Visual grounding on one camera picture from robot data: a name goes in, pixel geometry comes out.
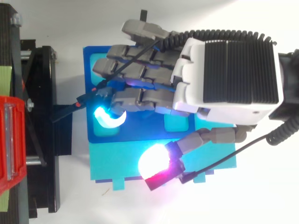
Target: blue block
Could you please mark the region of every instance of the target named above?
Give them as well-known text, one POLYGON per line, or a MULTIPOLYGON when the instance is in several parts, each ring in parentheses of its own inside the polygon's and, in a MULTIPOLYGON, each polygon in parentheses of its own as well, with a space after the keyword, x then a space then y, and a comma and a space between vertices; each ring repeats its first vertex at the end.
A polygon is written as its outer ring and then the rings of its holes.
MULTIPOLYGON (((85 67, 85 89, 90 92, 102 80, 92 72, 95 62, 106 56, 110 47, 86 47, 83 50, 85 67)), ((124 83, 110 81, 109 86, 123 90, 124 83)), ((138 161, 150 146, 178 140, 199 129, 232 126, 199 120, 196 116, 188 118, 162 115, 154 112, 128 112, 127 119, 118 128, 106 129, 99 125, 93 112, 97 104, 87 104, 87 131, 90 150, 91 179, 96 182, 112 181, 114 189, 123 189, 125 180, 140 179, 138 161)), ((186 172, 196 171, 210 165, 235 151, 234 144, 208 143, 184 155, 186 172)), ((236 167, 235 157, 216 168, 236 167)), ((194 179, 205 182, 205 173, 194 179)))

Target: white background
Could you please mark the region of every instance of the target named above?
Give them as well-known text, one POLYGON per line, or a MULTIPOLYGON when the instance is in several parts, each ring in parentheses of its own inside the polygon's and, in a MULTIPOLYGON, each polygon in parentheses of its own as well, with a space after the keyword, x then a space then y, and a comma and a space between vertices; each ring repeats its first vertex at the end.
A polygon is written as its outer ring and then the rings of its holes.
MULTIPOLYGON (((85 92, 82 48, 132 44, 121 27, 127 19, 138 19, 141 9, 149 11, 149 22, 169 31, 252 30, 271 36, 279 52, 298 47, 295 0, 5 2, 23 16, 22 39, 36 39, 37 46, 50 45, 57 51, 59 104, 74 103, 85 92)), ((173 180, 150 192, 143 181, 130 181, 124 191, 112 191, 111 183, 90 181, 86 112, 73 117, 73 155, 59 158, 61 208, 56 214, 39 210, 31 224, 299 223, 298 134, 277 147, 265 141, 254 145, 237 156, 237 168, 216 170, 206 183, 181 185, 173 180)), ((279 124, 266 119, 247 141, 279 124)))

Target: blue glowing light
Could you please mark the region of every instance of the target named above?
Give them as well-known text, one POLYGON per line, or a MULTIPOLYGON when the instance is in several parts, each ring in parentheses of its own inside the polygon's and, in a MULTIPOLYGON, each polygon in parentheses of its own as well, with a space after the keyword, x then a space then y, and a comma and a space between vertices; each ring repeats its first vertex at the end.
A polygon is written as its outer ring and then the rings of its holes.
POLYGON ((165 146, 162 144, 154 144, 141 155, 138 162, 138 170, 143 179, 148 179, 168 169, 169 162, 169 153, 165 146))
POLYGON ((94 116, 97 119, 98 123, 104 128, 115 128, 122 125, 127 117, 127 113, 124 112, 119 118, 113 119, 108 113, 104 110, 103 107, 99 106, 94 111, 94 116))

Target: red plastic part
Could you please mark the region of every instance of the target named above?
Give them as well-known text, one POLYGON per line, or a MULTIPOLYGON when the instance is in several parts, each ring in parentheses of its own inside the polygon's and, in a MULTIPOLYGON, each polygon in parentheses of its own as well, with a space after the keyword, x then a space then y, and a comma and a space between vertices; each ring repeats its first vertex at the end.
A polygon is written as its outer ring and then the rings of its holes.
POLYGON ((14 97, 0 96, 0 195, 22 181, 26 176, 25 103, 14 97), (15 175, 7 179, 4 105, 13 104, 13 150, 15 175))

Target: metal screw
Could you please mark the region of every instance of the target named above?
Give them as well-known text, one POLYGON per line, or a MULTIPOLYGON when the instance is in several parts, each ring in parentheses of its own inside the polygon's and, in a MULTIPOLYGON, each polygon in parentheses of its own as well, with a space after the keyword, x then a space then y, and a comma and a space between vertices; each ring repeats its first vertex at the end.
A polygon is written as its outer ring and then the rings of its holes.
POLYGON ((11 24, 16 27, 21 27, 23 25, 22 16, 19 13, 13 14, 13 16, 11 18, 11 24))
POLYGON ((57 52, 56 52, 56 51, 53 51, 53 52, 51 53, 51 57, 52 57, 52 59, 53 59, 54 61, 56 61, 56 60, 57 60, 57 52))
POLYGON ((27 110, 28 112, 31 112, 32 111, 32 108, 34 107, 34 103, 31 101, 31 99, 29 98, 27 100, 27 110))

